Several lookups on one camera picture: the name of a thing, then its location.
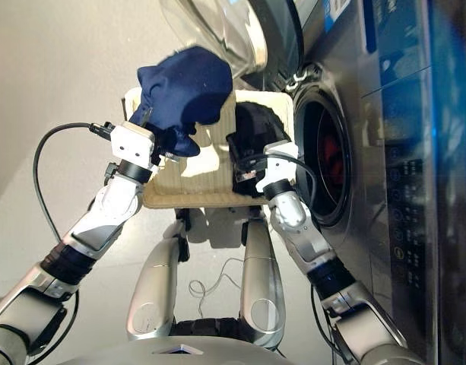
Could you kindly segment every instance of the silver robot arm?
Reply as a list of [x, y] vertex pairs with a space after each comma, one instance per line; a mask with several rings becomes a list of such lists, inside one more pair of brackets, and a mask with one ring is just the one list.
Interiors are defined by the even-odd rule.
[[27, 355], [47, 346], [65, 318], [62, 302], [76, 292], [141, 207], [143, 184], [154, 167], [154, 135], [125, 122], [108, 137], [113, 154], [122, 158], [108, 184], [62, 241], [0, 302], [0, 365], [23, 365]]
[[[288, 150], [279, 148], [278, 144], [265, 148], [267, 154], [285, 154]], [[265, 181], [259, 182], [257, 188], [268, 200], [271, 226], [282, 237], [297, 267], [314, 286], [322, 307], [336, 319], [334, 339], [344, 358], [362, 365], [423, 364], [407, 348], [407, 342], [392, 319], [364, 285], [355, 280], [315, 228], [309, 209], [284, 178], [285, 174], [282, 177], [277, 173], [289, 169], [295, 169], [293, 163], [268, 158]]]

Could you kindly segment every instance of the black joint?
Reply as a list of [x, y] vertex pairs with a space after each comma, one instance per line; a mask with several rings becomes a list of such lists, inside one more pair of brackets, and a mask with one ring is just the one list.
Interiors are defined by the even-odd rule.
[[114, 129], [114, 125], [111, 122], [106, 122], [104, 125], [93, 123], [90, 125], [89, 130], [95, 135], [99, 135], [101, 138], [111, 141], [111, 132]]
[[243, 223], [243, 226], [241, 227], [241, 244], [246, 247], [246, 241], [248, 239], [248, 225], [249, 222]]
[[293, 188], [287, 179], [278, 180], [266, 185], [263, 188], [263, 194], [267, 200], [272, 200], [275, 196], [280, 195], [284, 192], [292, 192]]
[[96, 260], [60, 242], [40, 263], [40, 267], [60, 281], [77, 285], [95, 262]]
[[176, 209], [175, 219], [177, 219], [178, 221], [184, 222], [186, 232], [189, 232], [190, 229], [192, 228], [192, 222], [190, 220], [190, 209], [188, 208]]
[[307, 273], [321, 300], [354, 284], [353, 275], [344, 267], [342, 261], [336, 257]]
[[128, 162], [127, 160], [121, 160], [121, 163], [118, 166], [118, 172], [142, 184], [148, 183], [151, 176], [150, 170], [144, 169], [143, 167]]
[[170, 336], [213, 336], [244, 340], [239, 327], [239, 321], [234, 318], [203, 318], [174, 324]]
[[111, 179], [114, 174], [118, 171], [118, 165], [114, 162], [108, 163], [108, 167], [104, 173], [104, 185], [108, 184], [109, 179]]
[[179, 237], [179, 262], [187, 262], [189, 259], [189, 243], [184, 237]]

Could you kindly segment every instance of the white floor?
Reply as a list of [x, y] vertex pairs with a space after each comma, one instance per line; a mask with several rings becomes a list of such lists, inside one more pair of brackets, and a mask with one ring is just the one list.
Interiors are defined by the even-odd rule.
[[[0, 296], [54, 246], [31, 177], [33, 151], [50, 128], [67, 122], [122, 120], [120, 98], [137, 85], [136, 68], [179, 47], [158, 1], [5, 0], [0, 2]], [[49, 141], [40, 178], [61, 233], [84, 212], [112, 160], [107, 142], [83, 131]], [[41, 364], [127, 341], [125, 318], [141, 264], [173, 222], [173, 212], [142, 210], [81, 287], [81, 307], [66, 341]], [[294, 363], [330, 363], [312, 317], [309, 285], [274, 237], [287, 301], [281, 350]], [[212, 284], [224, 261], [243, 250], [191, 243], [179, 266], [177, 319], [198, 318], [192, 279]], [[241, 264], [227, 272], [240, 281]], [[239, 291], [223, 282], [203, 306], [206, 316], [237, 316]]]

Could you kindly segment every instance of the washing machine drum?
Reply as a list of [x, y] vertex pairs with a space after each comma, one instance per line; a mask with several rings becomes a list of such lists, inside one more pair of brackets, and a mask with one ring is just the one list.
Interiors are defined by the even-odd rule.
[[[317, 176], [312, 213], [324, 227], [334, 226], [346, 211], [350, 194], [351, 157], [346, 123], [333, 98], [306, 85], [295, 98], [295, 141], [300, 159]], [[312, 191], [310, 178], [297, 169], [302, 195]]]
[[280, 91], [303, 64], [303, 35], [293, 0], [160, 0], [186, 45], [229, 63], [233, 78]]

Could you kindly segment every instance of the black cable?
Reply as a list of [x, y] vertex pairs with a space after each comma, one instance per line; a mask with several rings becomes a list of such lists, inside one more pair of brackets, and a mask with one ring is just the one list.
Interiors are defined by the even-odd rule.
[[41, 356], [39, 356], [36, 360], [32, 361], [28, 365], [37, 365], [40, 361], [45, 359], [47, 356], [49, 356], [60, 344], [62, 341], [64, 341], [65, 336], [69, 333], [71, 330], [72, 325], [74, 325], [75, 318], [77, 317], [78, 310], [79, 310], [79, 290], [75, 292], [75, 297], [74, 297], [74, 312], [72, 313], [71, 320], [69, 321], [67, 327], [65, 328], [64, 332], [60, 335], [59, 339], [55, 342], [55, 344], [52, 345], [49, 350], [45, 351]]
[[47, 209], [47, 206], [45, 202], [43, 201], [42, 191], [40, 190], [40, 183], [38, 181], [38, 162], [40, 159], [40, 154], [47, 140], [50, 137], [52, 137], [55, 133], [63, 131], [65, 129], [72, 129], [72, 128], [89, 129], [90, 127], [91, 127], [91, 124], [89, 123], [69, 123], [69, 124], [59, 125], [55, 128], [50, 129], [40, 140], [40, 143], [36, 147], [35, 155], [33, 156], [33, 185], [35, 186], [36, 197], [38, 198], [38, 202], [40, 203], [40, 207], [42, 208], [43, 215], [45, 216], [45, 219], [47, 220], [47, 223], [49, 224], [50, 229], [52, 230], [52, 233], [55, 239], [57, 240], [57, 242], [60, 242], [60, 235], [59, 235], [59, 232], [57, 231], [57, 228], [55, 227], [55, 224], [53, 223], [52, 218], [50, 217], [49, 210]]
[[319, 315], [317, 314], [317, 309], [315, 308], [315, 299], [314, 299], [314, 286], [310, 285], [310, 301], [312, 303], [312, 311], [314, 312], [314, 317], [315, 317], [315, 323], [317, 324], [317, 327], [319, 328], [319, 331], [321, 332], [322, 338], [324, 338], [325, 343], [335, 352], [337, 355], [342, 356], [341, 351], [336, 348], [335, 344], [333, 344], [328, 338], [327, 335], [324, 332], [324, 329], [322, 329], [321, 326], [321, 321], [319, 320]]
[[[328, 329], [329, 329], [329, 340], [332, 342], [332, 328], [331, 326], [329, 325], [329, 316], [328, 316], [328, 313], [327, 313], [327, 310], [324, 309], [324, 317], [325, 317], [325, 321], [327, 322], [328, 324]], [[332, 350], [331, 348], [331, 364], [334, 365], [334, 359], [335, 359], [335, 354], [334, 354], [334, 350]]]
[[280, 354], [280, 356], [282, 356], [284, 359], [286, 359], [287, 357], [280, 351], [279, 348], [277, 348], [277, 352]]
[[[42, 208], [43, 215], [45, 216], [45, 219], [47, 220], [47, 223], [50, 226], [50, 229], [52, 230], [52, 233], [55, 237], [55, 240], [57, 243], [60, 243], [61, 238], [59, 235], [59, 232], [57, 231], [57, 228], [55, 227], [55, 224], [53, 223], [52, 217], [50, 217], [49, 210], [46, 207], [45, 201], [43, 200], [42, 196], [42, 191], [40, 189], [40, 182], [38, 180], [38, 163], [40, 160], [40, 154], [42, 153], [43, 146], [47, 142], [47, 140], [52, 137], [55, 133], [66, 130], [66, 129], [72, 129], [72, 128], [87, 128], [90, 129], [91, 124], [89, 123], [69, 123], [69, 124], [64, 124], [64, 125], [59, 125], [53, 129], [50, 129], [40, 140], [38, 146], [36, 147], [35, 150], [35, 155], [33, 156], [33, 185], [35, 186], [35, 193], [36, 197], [38, 198], [38, 202], [40, 203], [40, 207]], [[75, 318], [77, 317], [79, 310], [79, 290], [77, 289], [75, 292], [75, 299], [74, 299], [74, 312], [72, 313], [71, 320], [67, 324], [67, 327], [65, 328], [64, 332], [60, 335], [59, 339], [55, 342], [55, 344], [52, 345], [47, 351], [45, 351], [42, 355], [40, 355], [37, 359], [29, 363], [28, 365], [36, 365], [43, 359], [45, 359], [47, 356], [49, 356], [60, 344], [62, 341], [64, 341], [65, 336], [69, 333], [71, 330], [71, 327], [74, 325]]]
[[309, 177], [310, 177], [310, 179], [312, 181], [312, 189], [311, 189], [311, 192], [310, 192], [309, 199], [303, 199], [303, 200], [304, 200], [304, 202], [306, 204], [309, 201], [308, 206], [309, 206], [309, 209], [312, 210], [313, 205], [314, 205], [315, 191], [317, 189], [317, 179], [315, 177], [314, 171], [309, 166], [307, 166], [304, 162], [302, 162], [301, 160], [297, 160], [296, 158], [291, 157], [291, 156], [287, 156], [285, 154], [253, 154], [252, 156], [248, 156], [248, 157], [243, 158], [240, 161], [240, 163], [247, 163], [247, 162], [251, 162], [251, 161], [254, 161], [254, 160], [265, 160], [267, 158], [277, 158], [279, 160], [286, 160], [286, 161], [289, 161], [289, 162], [293, 162], [297, 166], [300, 166], [300, 167], [302, 167], [304, 169], [304, 171], [309, 175]]

